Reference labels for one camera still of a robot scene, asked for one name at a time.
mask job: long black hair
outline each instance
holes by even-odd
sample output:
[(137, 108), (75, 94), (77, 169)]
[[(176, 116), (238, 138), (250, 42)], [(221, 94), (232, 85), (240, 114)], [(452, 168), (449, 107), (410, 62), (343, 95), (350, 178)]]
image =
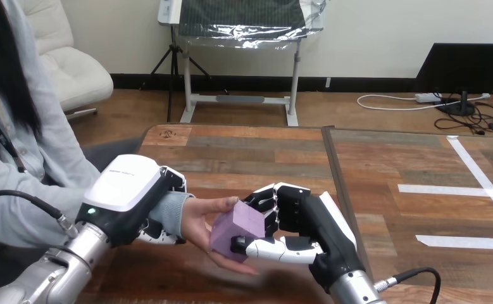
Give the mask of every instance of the long black hair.
[(35, 110), (23, 73), (15, 37), (0, 0), (0, 93), (7, 102), (16, 123), (41, 134), (41, 122)]

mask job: foam cube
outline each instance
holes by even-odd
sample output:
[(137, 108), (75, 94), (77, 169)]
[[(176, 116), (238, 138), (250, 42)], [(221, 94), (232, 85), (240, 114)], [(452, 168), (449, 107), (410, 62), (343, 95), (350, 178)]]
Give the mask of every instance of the foam cube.
[(211, 232), (211, 249), (231, 260), (242, 263), (247, 256), (231, 252), (231, 238), (247, 236), (265, 237), (265, 218), (262, 213), (238, 201), (233, 210), (215, 218)]

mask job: cable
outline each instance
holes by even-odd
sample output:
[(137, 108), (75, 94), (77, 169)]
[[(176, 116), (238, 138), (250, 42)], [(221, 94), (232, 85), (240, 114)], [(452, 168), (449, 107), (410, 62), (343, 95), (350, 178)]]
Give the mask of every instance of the cable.
[(438, 295), (440, 295), (440, 285), (442, 284), (442, 279), (440, 278), (440, 274), (431, 267), (415, 268), (409, 271), (401, 272), (400, 274), (396, 274), (386, 280), (378, 281), (375, 283), (375, 289), (381, 293), (390, 287), (393, 287), (424, 272), (429, 272), (434, 275), (434, 289), (432, 291), (429, 304), (435, 304), (438, 300)]
[(54, 217), (54, 219), (56, 220), (60, 220), (61, 217), (63, 217), (60, 210), (45, 203), (40, 198), (36, 198), (35, 196), (31, 196), (27, 193), (16, 191), (16, 190), (0, 190), (0, 196), (17, 196), (19, 198), (24, 198), (27, 201), (34, 204), (34, 206), (36, 206), (37, 208), (40, 208), (41, 210), (45, 211), (48, 215)]
[[(467, 117), (463, 117), (464, 121), (458, 120), (457, 118), (453, 117), (452, 115), (447, 114), (447, 116), (449, 116), (449, 118), (437, 119), (434, 122), (434, 126), (439, 130), (450, 130), (450, 129), (460, 128), (460, 127), (467, 127), (467, 128), (469, 128), (469, 130), (472, 134), (477, 134), (477, 135), (485, 135), (486, 132), (493, 133), (493, 116), (481, 113), (478, 106), (485, 106), (485, 107), (493, 109), (493, 106), (491, 106), (490, 104), (481, 103), (481, 102), (477, 101), (477, 102), (475, 102), (475, 111), (477, 113), (474, 113), (474, 114), (467, 116)], [(455, 123), (457, 123), (457, 125), (452, 126), (452, 127), (441, 127), (439, 125), (439, 122), (455, 122)]]
[[(439, 97), (438, 93), (433, 93), (435, 97)], [(452, 103), (441, 103), (441, 104), (435, 104), (435, 105), (432, 105), (432, 106), (422, 106), (420, 108), (405, 108), (405, 109), (392, 109), (392, 108), (376, 108), (376, 107), (373, 107), (373, 106), (365, 106), (363, 105), (362, 103), (360, 103), (360, 99), (362, 98), (366, 98), (366, 97), (384, 97), (384, 98), (391, 98), (391, 99), (398, 99), (398, 100), (416, 100), (416, 98), (400, 98), (400, 97), (394, 97), (394, 96), (388, 96), (388, 95), (376, 95), (376, 94), (370, 94), (370, 95), (364, 95), (364, 96), (360, 96), (356, 102), (362, 106), (363, 108), (366, 108), (366, 109), (371, 109), (371, 110), (385, 110), (385, 111), (415, 111), (415, 110), (424, 110), (424, 109), (430, 109), (430, 108), (436, 108), (436, 107), (439, 107), (439, 106), (448, 106), (448, 105), (453, 105), (455, 103), (460, 103), (460, 101), (454, 101)], [(471, 100), (478, 100), (478, 99), (484, 99), (484, 98), (488, 98), (490, 97), (490, 94), (483, 94), (482, 96), (480, 97), (477, 97), (477, 98), (469, 98), (468, 100), (471, 101)]]
[(432, 106), (422, 106), (421, 108), (408, 108), (408, 109), (391, 109), (391, 108), (376, 108), (376, 107), (373, 107), (373, 106), (365, 106), (363, 104), (360, 103), (360, 99), (362, 98), (366, 98), (366, 97), (385, 97), (385, 98), (391, 98), (391, 99), (398, 99), (398, 100), (415, 100), (415, 98), (399, 98), (399, 97), (394, 97), (394, 96), (386, 96), (386, 95), (374, 95), (374, 94), (371, 94), (371, 95), (364, 95), (364, 96), (361, 96), (359, 97), (356, 102), (362, 106), (363, 108), (366, 108), (366, 109), (371, 109), (371, 110), (385, 110), (385, 111), (415, 111), (415, 110), (424, 110), (424, 109), (429, 109), (429, 108), (436, 108), (437, 106), (447, 106), (447, 105), (453, 105), (454, 103), (460, 103), (460, 101), (456, 101), (454, 103), (446, 103), (446, 104), (435, 104), (435, 105), (432, 105)]

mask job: white wall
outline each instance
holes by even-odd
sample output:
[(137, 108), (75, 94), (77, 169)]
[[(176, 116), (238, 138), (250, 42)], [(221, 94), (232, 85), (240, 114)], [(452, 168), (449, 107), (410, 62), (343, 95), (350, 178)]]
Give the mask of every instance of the white wall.
[[(493, 42), (493, 0), (327, 0), (301, 76), (415, 77), (434, 42)], [(62, 0), (75, 45), (110, 73), (149, 73), (168, 49), (159, 0)], [(213, 75), (290, 76), (292, 51), (195, 47)], [(169, 73), (169, 60), (158, 73)]]

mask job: robotic hand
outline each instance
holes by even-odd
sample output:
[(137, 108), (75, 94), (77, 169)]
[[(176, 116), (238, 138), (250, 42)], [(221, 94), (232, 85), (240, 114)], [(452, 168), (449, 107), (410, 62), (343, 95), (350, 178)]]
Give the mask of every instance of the robotic hand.
[(186, 192), (185, 177), (144, 156), (118, 156), (85, 193), (76, 224), (64, 216), (58, 219), (70, 239), (64, 246), (49, 249), (14, 282), (0, 288), (0, 303), (71, 304), (110, 248), (137, 238), (158, 244), (184, 243), (147, 218), (168, 190)]
[[(356, 253), (356, 238), (336, 204), (325, 192), (285, 183), (272, 184), (250, 194), (244, 202), (265, 213), (266, 238), (234, 237), (231, 250), (250, 257), (306, 263), (316, 282), (337, 303), (385, 303), (365, 274)], [(278, 230), (297, 237), (272, 237)]]

